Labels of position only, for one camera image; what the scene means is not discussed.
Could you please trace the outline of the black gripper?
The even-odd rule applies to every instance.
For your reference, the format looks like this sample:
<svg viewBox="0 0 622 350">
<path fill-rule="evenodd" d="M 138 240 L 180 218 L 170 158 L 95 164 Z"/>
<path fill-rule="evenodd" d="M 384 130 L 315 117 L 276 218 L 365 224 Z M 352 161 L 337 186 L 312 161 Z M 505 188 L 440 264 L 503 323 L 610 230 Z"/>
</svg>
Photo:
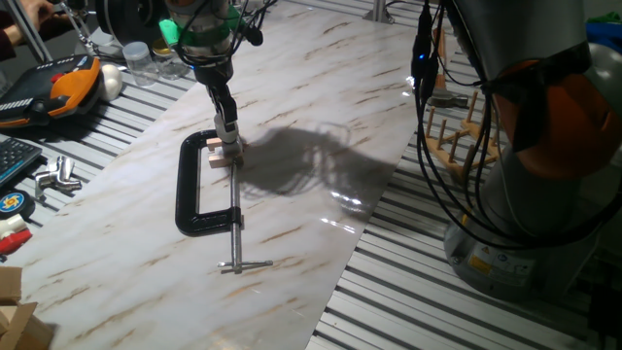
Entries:
<svg viewBox="0 0 622 350">
<path fill-rule="evenodd" d="M 232 62 L 226 60 L 214 65 L 197 66 L 194 75 L 199 83 L 207 87 L 215 108 L 215 117 L 222 116 L 225 126 L 233 127 L 237 122 L 237 105 L 227 86 L 233 75 Z"/>
</svg>

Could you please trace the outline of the person hand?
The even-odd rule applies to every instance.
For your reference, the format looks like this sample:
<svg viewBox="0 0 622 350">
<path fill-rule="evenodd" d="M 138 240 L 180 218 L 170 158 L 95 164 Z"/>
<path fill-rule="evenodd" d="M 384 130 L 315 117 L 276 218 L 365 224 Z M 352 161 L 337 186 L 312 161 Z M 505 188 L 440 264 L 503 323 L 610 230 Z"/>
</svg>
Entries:
<svg viewBox="0 0 622 350">
<path fill-rule="evenodd" d="M 20 4 L 33 21 L 43 22 L 53 15 L 53 4 L 48 0 L 20 0 Z"/>
</svg>

